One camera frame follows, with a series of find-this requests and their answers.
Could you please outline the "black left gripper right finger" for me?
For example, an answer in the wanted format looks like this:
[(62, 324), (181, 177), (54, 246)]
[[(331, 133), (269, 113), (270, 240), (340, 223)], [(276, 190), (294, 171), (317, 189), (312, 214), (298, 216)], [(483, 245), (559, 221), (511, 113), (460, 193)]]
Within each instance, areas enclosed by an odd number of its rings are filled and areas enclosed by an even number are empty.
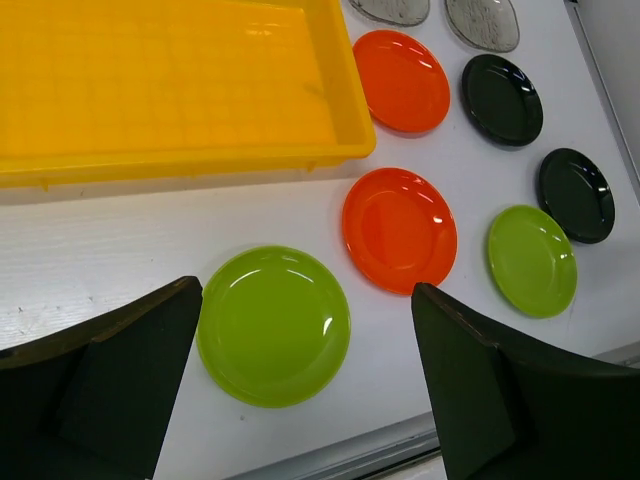
[(451, 479), (635, 479), (639, 372), (581, 356), (420, 283), (411, 310)]

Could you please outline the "small green plate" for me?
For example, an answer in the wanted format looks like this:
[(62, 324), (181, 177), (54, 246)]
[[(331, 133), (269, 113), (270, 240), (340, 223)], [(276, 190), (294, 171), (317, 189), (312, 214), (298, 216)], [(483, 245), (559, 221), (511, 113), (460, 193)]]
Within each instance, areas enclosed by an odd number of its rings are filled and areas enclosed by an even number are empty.
[(499, 213), (488, 231), (487, 258), (495, 285), (523, 314), (550, 318), (571, 305), (577, 261), (564, 231), (544, 211), (514, 205)]

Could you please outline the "black plate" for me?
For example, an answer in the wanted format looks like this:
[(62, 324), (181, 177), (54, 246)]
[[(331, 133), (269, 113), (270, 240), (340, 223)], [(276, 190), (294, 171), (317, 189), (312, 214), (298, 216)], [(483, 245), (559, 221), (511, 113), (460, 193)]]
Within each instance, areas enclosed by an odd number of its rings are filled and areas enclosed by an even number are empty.
[(536, 194), (540, 208), (567, 237), (584, 243), (604, 241), (615, 224), (611, 188), (597, 165), (570, 148), (551, 151), (541, 161)]
[(460, 93), (471, 124), (499, 145), (525, 147), (542, 131), (543, 107), (534, 84), (504, 57), (471, 58), (461, 75)]

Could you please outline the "clear glass plate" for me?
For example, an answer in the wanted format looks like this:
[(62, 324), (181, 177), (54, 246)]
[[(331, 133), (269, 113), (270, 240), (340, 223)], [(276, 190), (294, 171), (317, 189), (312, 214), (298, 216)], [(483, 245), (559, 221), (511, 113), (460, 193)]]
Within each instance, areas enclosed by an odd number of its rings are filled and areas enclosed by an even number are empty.
[(400, 27), (420, 25), (430, 12), (429, 0), (349, 0), (349, 4), (371, 20)]
[(446, 0), (445, 13), (454, 34), (467, 45), (508, 53), (520, 42), (520, 28), (510, 0)]

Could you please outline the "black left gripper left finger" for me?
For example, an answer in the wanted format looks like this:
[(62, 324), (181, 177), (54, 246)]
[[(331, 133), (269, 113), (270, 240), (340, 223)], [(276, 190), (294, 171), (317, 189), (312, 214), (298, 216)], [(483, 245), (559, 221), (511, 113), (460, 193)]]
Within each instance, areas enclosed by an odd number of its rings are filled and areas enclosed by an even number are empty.
[(184, 276), (2, 349), (2, 478), (152, 478), (201, 305)]

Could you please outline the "large green plate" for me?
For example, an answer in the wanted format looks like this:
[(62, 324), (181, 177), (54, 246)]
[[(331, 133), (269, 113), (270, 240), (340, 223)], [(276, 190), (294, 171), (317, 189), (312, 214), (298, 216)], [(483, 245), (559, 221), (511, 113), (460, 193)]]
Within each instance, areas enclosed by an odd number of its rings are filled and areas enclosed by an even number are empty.
[(300, 250), (246, 250), (203, 290), (200, 358), (216, 384), (244, 403), (285, 408), (311, 399), (339, 372), (350, 339), (339, 282)]

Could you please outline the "orange plate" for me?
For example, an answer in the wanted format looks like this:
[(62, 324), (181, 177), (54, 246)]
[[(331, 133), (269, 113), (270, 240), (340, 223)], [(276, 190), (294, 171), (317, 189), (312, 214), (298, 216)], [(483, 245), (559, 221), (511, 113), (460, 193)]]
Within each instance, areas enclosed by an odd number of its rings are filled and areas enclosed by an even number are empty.
[(451, 89), (436, 57), (413, 37), (374, 30), (353, 45), (371, 115), (385, 127), (423, 134), (446, 118)]
[(355, 267), (376, 287), (409, 295), (417, 283), (440, 285), (458, 247), (454, 216), (439, 191), (416, 173), (372, 170), (347, 193), (343, 242)]

